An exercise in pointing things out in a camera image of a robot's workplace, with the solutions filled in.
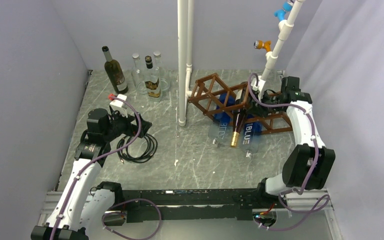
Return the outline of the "small dark bottle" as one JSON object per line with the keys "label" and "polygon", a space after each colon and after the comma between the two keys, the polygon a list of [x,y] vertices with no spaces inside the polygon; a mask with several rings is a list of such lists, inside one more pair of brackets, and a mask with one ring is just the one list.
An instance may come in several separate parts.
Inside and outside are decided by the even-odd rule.
{"label": "small dark bottle", "polygon": [[150,99],[160,101],[162,98],[162,91],[160,88],[160,74],[153,64],[152,57],[147,55],[145,57],[146,78],[145,87]]}

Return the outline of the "brown bottle gold foil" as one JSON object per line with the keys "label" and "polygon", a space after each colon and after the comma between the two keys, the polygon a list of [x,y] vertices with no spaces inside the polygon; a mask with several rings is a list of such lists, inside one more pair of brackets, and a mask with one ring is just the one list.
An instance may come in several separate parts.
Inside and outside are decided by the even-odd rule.
{"label": "brown bottle gold foil", "polygon": [[246,113],[250,102],[251,99],[248,87],[245,86],[242,89],[239,89],[234,103],[242,105],[240,108],[233,111],[232,139],[230,143],[230,146],[233,148],[238,145],[239,136],[245,124]]}

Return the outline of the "clear bottle dark label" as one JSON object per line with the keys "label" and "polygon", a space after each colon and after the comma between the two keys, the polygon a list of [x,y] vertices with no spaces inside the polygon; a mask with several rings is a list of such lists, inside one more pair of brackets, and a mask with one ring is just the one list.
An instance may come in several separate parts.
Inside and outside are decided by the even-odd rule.
{"label": "clear bottle dark label", "polygon": [[153,52],[153,56],[155,61],[154,65],[159,73],[160,88],[163,92],[168,91],[170,89],[170,81],[168,79],[168,71],[162,61],[161,52],[156,50]]}

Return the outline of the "clear bottle with cork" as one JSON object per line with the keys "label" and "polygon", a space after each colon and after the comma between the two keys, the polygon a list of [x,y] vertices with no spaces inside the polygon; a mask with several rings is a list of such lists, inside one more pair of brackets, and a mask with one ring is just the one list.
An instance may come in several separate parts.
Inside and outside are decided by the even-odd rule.
{"label": "clear bottle with cork", "polygon": [[134,68],[132,70],[132,78],[134,81],[134,85],[136,87],[136,91],[140,94],[146,95],[147,88],[145,84],[145,67],[144,63],[141,60],[141,57],[138,53],[132,54],[132,59],[134,63]]}

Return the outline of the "dark green wine bottle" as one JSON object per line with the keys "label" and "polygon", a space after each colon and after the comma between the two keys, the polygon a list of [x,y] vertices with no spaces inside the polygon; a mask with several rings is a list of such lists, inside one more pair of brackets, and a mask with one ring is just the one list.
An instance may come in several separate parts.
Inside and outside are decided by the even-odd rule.
{"label": "dark green wine bottle", "polygon": [[119,62],[112,57],[107,46],[103,46],[101,49],[106,60],[104,63],[104,69],[108,75],[114,91],[117,94],[127,93],[129,90],[128,84],[125,80],[125,76]]}

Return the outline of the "brown wooden wine rack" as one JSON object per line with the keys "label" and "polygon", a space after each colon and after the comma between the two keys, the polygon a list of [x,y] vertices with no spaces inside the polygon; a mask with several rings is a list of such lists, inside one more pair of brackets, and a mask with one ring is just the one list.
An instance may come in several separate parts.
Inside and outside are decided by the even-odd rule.
{"label": "brown wooden wine rack", "polygon": [[[232,118],[234,111],[246,105],[245,101],[238,104],[234,103],[238,90],[244,86],[244,83],[228,86],[217,73],[212,73],[195,81],[194,88],[187,102],[195,105],[202,111],[204,116],[212,121],[216,121],[216,116],[221,114],[227,114]],[[261,133],[263,135],[291,132],[293,130],[292,123],[287,114],[279,111],[269,113],[268,116],[252,114],[245,122],[261,123]]]}

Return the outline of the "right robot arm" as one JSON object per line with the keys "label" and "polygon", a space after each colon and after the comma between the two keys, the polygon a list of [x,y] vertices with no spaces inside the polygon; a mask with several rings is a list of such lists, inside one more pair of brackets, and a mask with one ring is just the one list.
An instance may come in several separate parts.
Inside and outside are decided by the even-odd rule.
{"label": "right robot arm", "polygon": [[326,147],[313,116],[313,101],[300,89],[300,79],[286,76],[281,80],[280,93],[269,95],[262,91],[265,81],[256,73],[248,77],[251,109],[254,114],[286,113],[291,123],[295,147],[284,163],[281,173],[264,180],[265,187],[255,194],[256,203],[269,207],[276,195],[305,190],[320,190],[325,186],[336,154]]}

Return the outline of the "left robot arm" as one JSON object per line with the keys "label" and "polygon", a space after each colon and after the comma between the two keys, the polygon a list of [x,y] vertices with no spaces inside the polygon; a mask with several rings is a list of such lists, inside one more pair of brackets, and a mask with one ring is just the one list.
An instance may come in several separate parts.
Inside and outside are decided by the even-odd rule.
{"label": "left robot arm", "polygon": [[116,182],[100,183],[91,200],[87,198],[111,151],[111,142],[121,135],[143,138],[152,123],[141,116],[96,108],[88,113],[86,125],[70,179],[45,224],[33,228],[32,240],[87,240],[98,219],[108,209],[117,210],[124,203],[122,186]]}

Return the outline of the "clear blue-label bottle right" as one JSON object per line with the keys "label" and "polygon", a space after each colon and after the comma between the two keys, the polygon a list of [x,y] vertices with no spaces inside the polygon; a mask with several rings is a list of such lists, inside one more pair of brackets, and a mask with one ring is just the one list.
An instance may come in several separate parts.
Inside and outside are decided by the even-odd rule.
{"label": "clear blue-label bottle right", "polygon": [[246,158],[252,158],[260,149],[263,125],[260,121],[246,123],[240,138],[240,149]]}

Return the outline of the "clear blue-label bottle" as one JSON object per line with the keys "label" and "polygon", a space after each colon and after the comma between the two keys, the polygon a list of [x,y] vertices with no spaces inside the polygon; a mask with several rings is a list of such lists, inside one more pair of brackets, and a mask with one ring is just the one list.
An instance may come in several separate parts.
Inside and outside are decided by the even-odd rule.
{"label": "clear blue-label bottle", "polygon": [[228,146],[232,138],[232,118],[224,111],[213,115],[214,120],[209,127],[208,137],[213,145]]}
{"label": "clear blue-label bottle", "polygon": [[263,125],[260,121],[246,123],[240,138],[240,149],[246,158],[252,158],[260,149]]}

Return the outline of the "clear blue-label bottle left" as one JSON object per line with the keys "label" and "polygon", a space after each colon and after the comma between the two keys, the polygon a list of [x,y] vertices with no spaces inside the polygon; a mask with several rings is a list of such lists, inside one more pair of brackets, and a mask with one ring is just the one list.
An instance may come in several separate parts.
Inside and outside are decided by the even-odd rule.
{"label": "clear blue-label bottle left", "polygon": [[224,111],[213,115],[214,120],[209,127],[208,137],[213,145],[228,146],[232,138],[232,118]]}

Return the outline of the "orange pipe valve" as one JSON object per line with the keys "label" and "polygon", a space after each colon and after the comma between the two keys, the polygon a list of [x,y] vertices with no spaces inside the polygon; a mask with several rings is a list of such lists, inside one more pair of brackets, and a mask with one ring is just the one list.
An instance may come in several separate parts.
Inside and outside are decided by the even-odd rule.
{"label": "orange pipe valve", "polygon": [[253,44],[254,48],[257,50],[264,49],[267,53],[271,52],[271,41],[262,41],[262,40],[256,40]]}

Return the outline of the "white angled pvc pipe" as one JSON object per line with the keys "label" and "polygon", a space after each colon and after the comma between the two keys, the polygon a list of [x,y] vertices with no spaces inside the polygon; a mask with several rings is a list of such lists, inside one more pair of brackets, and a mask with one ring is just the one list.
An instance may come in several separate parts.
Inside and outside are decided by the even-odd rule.
{"label": "white angled pvc pipe", "polygon": [[275,64],[278,60],[279,53],[284,46],[285,41],[289,38],[292,29],[294,28],[294,23],[297,19],[297,16],[306,0],[294,0],[294,5],[292,10],[285,15],[285,19],[278,21],[279,34],[277,37],[276,44],[270,52],[266,52],[266,64],[261,74],[261,78],[266,80],[269,76],[269,73],[274,70]]}

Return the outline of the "blue pipe valve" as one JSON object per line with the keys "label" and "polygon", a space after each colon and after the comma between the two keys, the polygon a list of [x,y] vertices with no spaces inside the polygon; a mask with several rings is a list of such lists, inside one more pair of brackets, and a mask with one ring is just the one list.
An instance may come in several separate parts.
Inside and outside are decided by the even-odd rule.
{"label": "blue pipe valve", "polygon": [[274,12],[274,16],[279,20],[279,22],[283,21],[285,19],[285,15],[292,10],[294,2],[294,0],[286,0],[282,4],[282,7]]}

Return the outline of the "white vertical pvc pipe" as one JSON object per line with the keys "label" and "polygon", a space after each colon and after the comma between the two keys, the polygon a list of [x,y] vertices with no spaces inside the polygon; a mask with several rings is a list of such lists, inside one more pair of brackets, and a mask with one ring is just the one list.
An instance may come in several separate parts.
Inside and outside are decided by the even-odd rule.
{"label": "white vertical pvc pipe", "polygon": [[192,48],[194,30],[194,0],[177,1],[177,41],[178,41],[178,108],[177,122],[186,125],[187,100],[192,95],[190,80],[193,70]]}

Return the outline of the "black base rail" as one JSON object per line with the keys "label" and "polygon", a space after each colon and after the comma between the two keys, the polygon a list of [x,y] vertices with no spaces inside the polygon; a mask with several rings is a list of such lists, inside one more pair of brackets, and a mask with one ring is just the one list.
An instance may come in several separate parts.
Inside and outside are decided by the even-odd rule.
{"label": "black base rail", "polygon": [[251,221],[254,215],[280,207],[278,198],[256,188],[123,190],[120,183],[103,181],[90,193],[110,190],[115,203],[110,212],[123,213],[127,223],[169,220],[235,219]]}

